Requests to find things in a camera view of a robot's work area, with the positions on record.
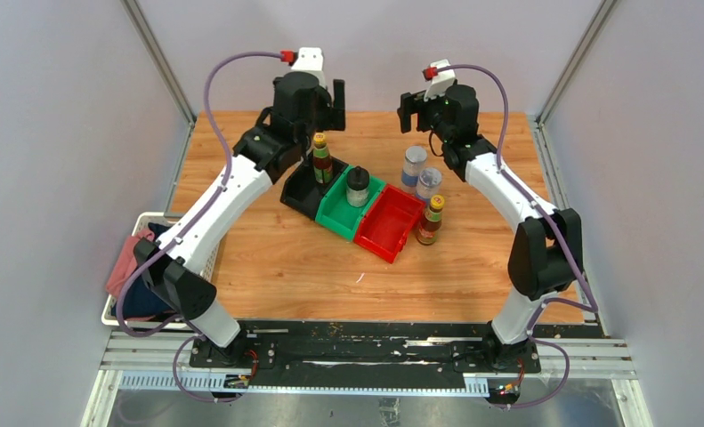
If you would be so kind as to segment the green storage bin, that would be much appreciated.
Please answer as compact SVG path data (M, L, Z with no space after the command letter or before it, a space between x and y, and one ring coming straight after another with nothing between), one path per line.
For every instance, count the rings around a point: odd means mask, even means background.
M346 197L346 177L353 169L348 166L321 199L315 221L338 236L354 240L361 220L381 194L386 183L374 175L370 176L368 201L362 207L352 206Z

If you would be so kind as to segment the white spice jar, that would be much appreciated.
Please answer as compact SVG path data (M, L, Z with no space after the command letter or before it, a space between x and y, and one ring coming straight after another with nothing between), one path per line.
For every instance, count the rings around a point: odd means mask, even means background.
M435 167L424 168L417 177L415 195L418 199L429 202L439 192L442 173Z

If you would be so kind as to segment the corner aluminium post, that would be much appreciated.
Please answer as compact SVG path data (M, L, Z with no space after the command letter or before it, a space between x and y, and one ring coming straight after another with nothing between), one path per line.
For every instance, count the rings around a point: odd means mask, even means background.
M149 24L142 6L137 0L121 0L120 3L125 9L127 16L132 22L142 44L152 59L152 62L160 74L166 89L169 91L175 106L180 111L182 117L190 127L194 126L197 120L197 113L191 106L182 86L177 79L167 57L158 42L154 31Z
M557 78L541 110L536 115L536 124L538 127L544 126L554 114L563 95L587 57L588 52L594 46L596 39L605 28L611 14L618 5L618 0L602 0L597 5L592 18L583 31L570 58L567 60L562 73Z

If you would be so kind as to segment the aluminium frame rail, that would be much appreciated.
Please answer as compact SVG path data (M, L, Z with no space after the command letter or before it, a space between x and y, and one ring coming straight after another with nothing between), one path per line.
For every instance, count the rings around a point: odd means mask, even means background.
M247 375L249 367L193 367L191 347L180 336L134 342L114 336L101 360L102 371L121 372L123 390L345 395L380 397L486 398L490 388L509 373L459 373L454 367L431 362L405 362L399 367L379 363L297 362L259 368L257 381L240 389L229 380ZM525 364L526 379L634 380L636 373L627 347L620 340L552 340L538 350L533 368Z

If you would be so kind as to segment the red storage bin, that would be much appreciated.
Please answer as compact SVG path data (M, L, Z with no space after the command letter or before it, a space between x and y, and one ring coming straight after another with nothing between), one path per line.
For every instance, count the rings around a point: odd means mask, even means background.
M424 208L422 200L385 184L360 221L353 242L384 261L394 263Z

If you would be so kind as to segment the right corner aluminium post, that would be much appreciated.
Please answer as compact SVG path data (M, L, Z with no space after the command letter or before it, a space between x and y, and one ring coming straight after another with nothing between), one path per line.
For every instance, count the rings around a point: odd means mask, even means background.
M583 31L570 58L567 60L562 73L557 78L541 110L536 115L536 124L538 127L544 126L554 114L563 95L587 57L588 52L594 46L596 39L605 28L611 14L618 5L618 0L602 0L597 5L592 18Z

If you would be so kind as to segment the white laundry basket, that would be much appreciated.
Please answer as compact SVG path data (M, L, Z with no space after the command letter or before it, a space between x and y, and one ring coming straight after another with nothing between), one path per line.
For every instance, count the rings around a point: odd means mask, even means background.
M143 212L137 217L136 223L134 224L132 234L136 234L138 231L142 230L149 224L158 224L163 226L173 226L182 217L182 213L166 213L166 212ZM214 274L214 268L217 261L217 255L219 253L220 245L216 244L213 247L210 255L207 258L206 265L199 275L208 280L212 280ZM111 309L116 304L116 298L112 294L108 294L106 302L104 304L102 313L100 315L100 321L104 326L119 326L116 317L111 313ZM150 330L160 324L157 318L130 318L127 320L129 327L134 329ZM169 323L163 327L164 330L189 330L189 328L181 321L176 320Z

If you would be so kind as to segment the pink cloth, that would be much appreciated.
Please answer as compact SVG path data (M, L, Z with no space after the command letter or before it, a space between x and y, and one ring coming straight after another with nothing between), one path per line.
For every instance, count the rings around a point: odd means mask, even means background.
M121 247L119 256L105 286L106 291L115 298L120 296L123 285L137 268L137 261L134 258L134 247L141 239L153 241L155 234L149 228L143 228L132 236L128 236Z

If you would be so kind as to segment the red label sauce bottle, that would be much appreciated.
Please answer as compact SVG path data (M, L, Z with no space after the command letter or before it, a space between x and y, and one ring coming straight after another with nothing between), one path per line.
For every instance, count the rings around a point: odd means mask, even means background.
M441 194L433 195L425 206L416 228L416 238L421 245L429 246L437 240L438 231L442 224L444 206L445 197Z

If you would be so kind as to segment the squeeze bottle black cap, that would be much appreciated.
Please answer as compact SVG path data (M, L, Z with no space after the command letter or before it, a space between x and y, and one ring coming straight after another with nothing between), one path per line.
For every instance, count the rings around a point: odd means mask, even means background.
M357 165L346 175L346 200L350 206L363 207L369 199L370 176L367 169Z

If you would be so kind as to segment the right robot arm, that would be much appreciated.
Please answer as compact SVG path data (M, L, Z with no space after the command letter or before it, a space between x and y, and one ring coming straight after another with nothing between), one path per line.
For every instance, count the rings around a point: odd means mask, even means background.
M574 209L545 201L498 162L497 148L478 131L478 112L475 90L458 83L437 95L404 93L397 109L401 131L436 136L448 169L482 193L514 231L507 264L513 288L478 352L501 372L530 350L544 307L582 277L582 226Z

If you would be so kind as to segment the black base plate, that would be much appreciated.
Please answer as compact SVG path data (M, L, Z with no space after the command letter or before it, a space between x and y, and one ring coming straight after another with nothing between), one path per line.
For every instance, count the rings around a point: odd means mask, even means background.
M222 349L196 342L191 367L256 372L260 386L457 389L466 374L537 374L532 343L500 349L485 323L243 320Z

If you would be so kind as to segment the navy cloth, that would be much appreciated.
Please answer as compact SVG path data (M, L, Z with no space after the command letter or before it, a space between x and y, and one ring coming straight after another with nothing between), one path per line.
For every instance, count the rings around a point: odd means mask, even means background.
M169 229L169 226L152 223L145 228L149 228L155 234L154 240L156 240ZM126 293L124 301L126 321L130 318L164 318L172 313L173 310L145 286L142 277L138 277Z

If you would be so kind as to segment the green label sauce bottle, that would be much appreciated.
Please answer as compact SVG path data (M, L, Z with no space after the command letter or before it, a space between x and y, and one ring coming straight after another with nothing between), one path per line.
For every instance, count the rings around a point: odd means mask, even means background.
M333 178L333 159L330 156L326 136L315 133L312 140L312 165L317 183L329 184Z

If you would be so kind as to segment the blue spice jar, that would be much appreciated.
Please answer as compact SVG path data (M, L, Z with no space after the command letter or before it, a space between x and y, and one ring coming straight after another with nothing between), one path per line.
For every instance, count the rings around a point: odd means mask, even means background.
M419 146L408 147L404 152L401 169L401 187L408 193L416 190L419 174L425 168L427 152Z

